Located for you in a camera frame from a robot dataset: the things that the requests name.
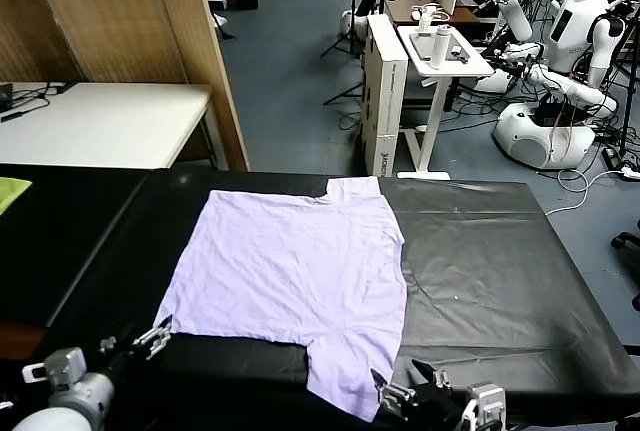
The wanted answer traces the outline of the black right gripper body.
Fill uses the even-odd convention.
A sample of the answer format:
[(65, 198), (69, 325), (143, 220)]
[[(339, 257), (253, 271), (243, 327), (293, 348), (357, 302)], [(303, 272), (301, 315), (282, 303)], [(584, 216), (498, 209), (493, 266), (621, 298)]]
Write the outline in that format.
[(433, 383), (411, 388), (412, 394), (400, 405), (410, 430), (454, 431), (461, 426), (463, 408), (449, 390)]

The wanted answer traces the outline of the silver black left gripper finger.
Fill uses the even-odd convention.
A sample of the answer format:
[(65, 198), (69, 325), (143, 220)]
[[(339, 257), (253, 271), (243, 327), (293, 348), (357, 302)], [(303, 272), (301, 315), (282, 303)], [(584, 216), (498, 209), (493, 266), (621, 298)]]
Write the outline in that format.
[(129, 323), (114, 335), (103, 338), (99, 344), (101, 355), (115, 355), (117, 353), (129, 352), (133, 349), (135, 324)]
[(157, 326), (133, 340), (132, 352), (137, 358), (150, 360), (162, 351), (171, 339), (173, 316), (166, 316)]

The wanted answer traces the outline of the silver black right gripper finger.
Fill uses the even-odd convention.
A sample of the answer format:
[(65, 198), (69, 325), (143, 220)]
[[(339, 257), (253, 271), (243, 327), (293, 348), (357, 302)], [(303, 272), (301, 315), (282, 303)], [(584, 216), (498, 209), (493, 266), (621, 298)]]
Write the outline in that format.
[(416, 392), (413, 389), (388, 382), (378, 371), (370, 369), (379, 405), (395, 416), (408, 416), (409, 410), (416, 405)]
[(427, 383), (434, 385), (438, 390), (446, 393), (451, 392), (451, 383), (445, 370), (437, 370), (428, 363), (417, 359), (412, 359), (411, 362)]

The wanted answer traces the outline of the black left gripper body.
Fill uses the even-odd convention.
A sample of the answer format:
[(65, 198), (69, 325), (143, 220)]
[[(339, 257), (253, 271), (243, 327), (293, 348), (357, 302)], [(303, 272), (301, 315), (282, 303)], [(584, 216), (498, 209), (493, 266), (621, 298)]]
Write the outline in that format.
[(147, 347), (121, 347), (107, 353), (102, 374), (113, 385), (120, 382), (135, 366), (141, 365), (148, 357)]

